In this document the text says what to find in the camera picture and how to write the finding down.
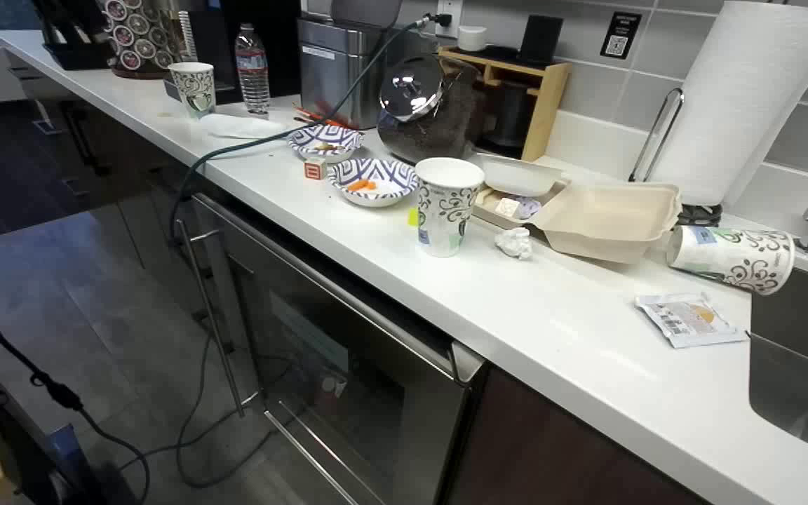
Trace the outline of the small orange block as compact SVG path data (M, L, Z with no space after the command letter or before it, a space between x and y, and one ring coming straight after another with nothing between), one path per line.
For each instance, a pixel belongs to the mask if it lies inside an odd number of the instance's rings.
M313 161L303 164L303 178L307 180L327 180L327 174L328 174L327 164L313 164Z

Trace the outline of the black knife block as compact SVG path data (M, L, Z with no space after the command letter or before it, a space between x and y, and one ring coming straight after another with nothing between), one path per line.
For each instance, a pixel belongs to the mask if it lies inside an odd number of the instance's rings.
M43 45L65 70L102 70L114 59L100 0L32 0L43 20Z

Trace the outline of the upright patterned paper cup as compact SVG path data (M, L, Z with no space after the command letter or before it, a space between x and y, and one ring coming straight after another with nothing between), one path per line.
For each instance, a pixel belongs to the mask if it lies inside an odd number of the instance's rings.
M428 158L419 178L419 243L438 257L454 257L467 243L476 196L485 172L462 158Z

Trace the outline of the near blue patterned bowl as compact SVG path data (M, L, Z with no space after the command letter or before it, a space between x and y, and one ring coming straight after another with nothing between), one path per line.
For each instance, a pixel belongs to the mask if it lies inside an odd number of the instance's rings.
M419 185L407 164L390 158L352 158L335 167L335 189L358 208L390 208Z

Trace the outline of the blue patterned bowl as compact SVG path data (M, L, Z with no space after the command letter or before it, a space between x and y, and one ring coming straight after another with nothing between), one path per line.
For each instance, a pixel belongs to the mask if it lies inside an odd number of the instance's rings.
M338 164L361 149L361 132L331 123L316 123L292 132L289 146L307 164Z
M335 167L335 189L358 208L390 208L419 185L407 164L390 158L352 158Z

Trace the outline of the crumpled white paper ball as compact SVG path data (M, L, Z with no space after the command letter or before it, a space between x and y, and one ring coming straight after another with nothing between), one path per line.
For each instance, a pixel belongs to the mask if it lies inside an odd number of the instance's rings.
M494 248L509 258L529 261L534 257L534 240L529 229L511 229L494 237Z

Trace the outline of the white shallow dish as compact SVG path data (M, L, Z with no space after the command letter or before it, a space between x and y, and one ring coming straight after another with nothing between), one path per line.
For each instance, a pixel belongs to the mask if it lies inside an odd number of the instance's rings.
M558 174L544 170L532 170L513 161L483 161L485 185L511 196L544 196L557 189Z

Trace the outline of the far blue patterned bowl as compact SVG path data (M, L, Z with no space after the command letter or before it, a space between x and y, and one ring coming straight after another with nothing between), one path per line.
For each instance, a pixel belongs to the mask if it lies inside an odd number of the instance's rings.
M316 123L292 132L289 146L307 164L338 164L361 149L361 132L331 123Z

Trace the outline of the stainless steel dishwasher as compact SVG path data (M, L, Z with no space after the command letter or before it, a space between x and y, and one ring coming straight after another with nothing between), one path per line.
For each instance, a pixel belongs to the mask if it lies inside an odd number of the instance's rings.
M483 359L255 210L194 195L177 237L226 356L338 498L438 505Z

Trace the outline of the white napkin on counter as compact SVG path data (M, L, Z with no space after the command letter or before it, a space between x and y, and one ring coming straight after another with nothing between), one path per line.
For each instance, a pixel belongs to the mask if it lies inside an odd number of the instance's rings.
M202 130L213 137L260 142L281 132L281 123L250 116L205 116Z

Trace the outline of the beige takeout clamshell box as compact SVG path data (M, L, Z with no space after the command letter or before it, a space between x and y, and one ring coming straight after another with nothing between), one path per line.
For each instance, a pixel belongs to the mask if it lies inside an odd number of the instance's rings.
M558 252L638 265L672 234L682 210L675 185L572 184L532 224Z

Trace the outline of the wooden shelf rack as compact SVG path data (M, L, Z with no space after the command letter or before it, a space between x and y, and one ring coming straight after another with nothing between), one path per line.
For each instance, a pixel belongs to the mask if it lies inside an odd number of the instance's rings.
M446 66L477 70L476 90L480 94L483 118L477 132L480 149L520 158L525 164L540 161L548 153L571 83L567 66L550 63L548 67L532 67L454 48L440 48L438 57Z

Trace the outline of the clear plastic water bottle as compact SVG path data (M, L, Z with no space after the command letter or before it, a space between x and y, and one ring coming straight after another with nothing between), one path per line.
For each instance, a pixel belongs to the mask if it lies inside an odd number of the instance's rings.
M237 76L244 108L268 118L269 116L269 63L261 36L254 22L240 25L237 36Z

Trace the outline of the far patterned paper cup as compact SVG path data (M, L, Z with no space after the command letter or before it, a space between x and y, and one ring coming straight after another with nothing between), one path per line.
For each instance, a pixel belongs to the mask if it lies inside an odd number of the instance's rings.
M202 118L216 109L216 83L210 63L174 63L168 74L180 101L192 116Z

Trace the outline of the flat snack packet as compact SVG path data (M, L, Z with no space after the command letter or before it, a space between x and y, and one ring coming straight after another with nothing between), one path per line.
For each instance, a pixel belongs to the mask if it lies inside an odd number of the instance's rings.
M644 296L634 306L654 324L672 348L735 346L748 341L706 292Z

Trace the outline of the chrome paper towel holder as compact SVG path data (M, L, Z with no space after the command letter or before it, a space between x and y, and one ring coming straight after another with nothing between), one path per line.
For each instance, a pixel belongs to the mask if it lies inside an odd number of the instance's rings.
M644 149L640 149L640 154L638 154L638 164L634 164L634 170L630 172L630 180L633 180L633 184L648 184L648 180L652 180L652 172L654 172L654 167L656 167L656 161L659 161L659 154L662 154L662 146L666 146L666 142L672 137L675 123L680 121L682 109L686 109L686 90L682 90L682 88L675 88L675 90L662 100L662 105L659 105L659 109L656 109L656 118L654 118L654 123L652 123L652 130L648 130L648 136L647 136L647 143L644 143Z

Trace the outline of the patterned ceramic jar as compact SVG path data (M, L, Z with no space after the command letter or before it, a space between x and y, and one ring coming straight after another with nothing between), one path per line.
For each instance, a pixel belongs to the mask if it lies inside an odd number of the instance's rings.
M174 0L100 0L114 48L114 70L125 80L161 80L180 50Z

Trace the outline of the tipped patterned paper cup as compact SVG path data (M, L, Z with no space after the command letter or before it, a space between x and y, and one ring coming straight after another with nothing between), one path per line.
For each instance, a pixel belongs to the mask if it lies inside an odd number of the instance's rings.
M791 278L795 257L795 240L784 230L682 224L675 230L669 265L735 289L776 296Z

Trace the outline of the white paper towel roll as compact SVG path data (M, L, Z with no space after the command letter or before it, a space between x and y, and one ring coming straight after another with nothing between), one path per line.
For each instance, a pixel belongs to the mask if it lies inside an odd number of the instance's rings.
M652 170L686 206L728 206L755 178L808 90L808 6L728 3Z

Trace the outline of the stainless steel sink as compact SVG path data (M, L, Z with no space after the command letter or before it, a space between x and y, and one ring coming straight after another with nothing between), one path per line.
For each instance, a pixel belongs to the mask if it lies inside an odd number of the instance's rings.
M808 443L808 272L752 302L750 404Z

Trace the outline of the white wall outlet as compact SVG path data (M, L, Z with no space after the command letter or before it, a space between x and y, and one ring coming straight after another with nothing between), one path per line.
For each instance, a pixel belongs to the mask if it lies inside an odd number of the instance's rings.
M450 20L446 25L438 28L438 34L459 34L464 0L438 0L436 8Z

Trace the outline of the black wall sign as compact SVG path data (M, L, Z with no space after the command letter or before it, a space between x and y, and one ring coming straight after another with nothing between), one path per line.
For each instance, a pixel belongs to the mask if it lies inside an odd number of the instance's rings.
M634 11L614 11L602 45L602 55L607 59L627 59L633 50L633 42L638 36L644 17Z

